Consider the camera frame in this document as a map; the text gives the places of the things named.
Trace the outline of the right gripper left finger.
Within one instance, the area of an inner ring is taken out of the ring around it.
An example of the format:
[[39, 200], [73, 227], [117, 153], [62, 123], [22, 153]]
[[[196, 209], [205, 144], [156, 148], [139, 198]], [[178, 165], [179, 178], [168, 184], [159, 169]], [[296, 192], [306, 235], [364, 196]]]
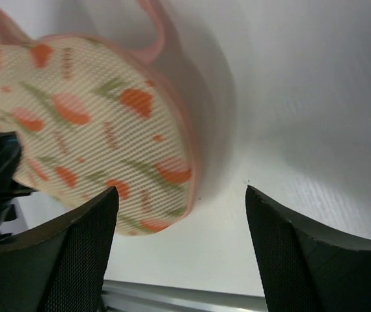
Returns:
[[0, 311], [97, 311], [117, 221], [111, 187], [0, 241]]

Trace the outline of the floral mesh laundry bag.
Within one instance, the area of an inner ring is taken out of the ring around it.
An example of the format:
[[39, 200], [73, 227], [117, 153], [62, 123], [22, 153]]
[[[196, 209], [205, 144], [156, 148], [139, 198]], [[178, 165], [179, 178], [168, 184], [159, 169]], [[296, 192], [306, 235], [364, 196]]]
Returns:
[[154, 1], [140, 5], [157, 38], [137, 51], [81, 34], [32, 40], [0, 9], [0, 134], [23, 148], [14, 180], [69, 208], [115, 187], [126, 236], [186, 217], [197, 185], [185, 107], [149, 67], [163, 22]]

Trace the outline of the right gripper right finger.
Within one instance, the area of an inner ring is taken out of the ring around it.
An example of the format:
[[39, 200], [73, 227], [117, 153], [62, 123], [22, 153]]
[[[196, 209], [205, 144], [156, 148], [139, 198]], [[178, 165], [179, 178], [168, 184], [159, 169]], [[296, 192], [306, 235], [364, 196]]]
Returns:
[[371, 311], [371, 240], [249, 186], [245, 207], [269, 311]]

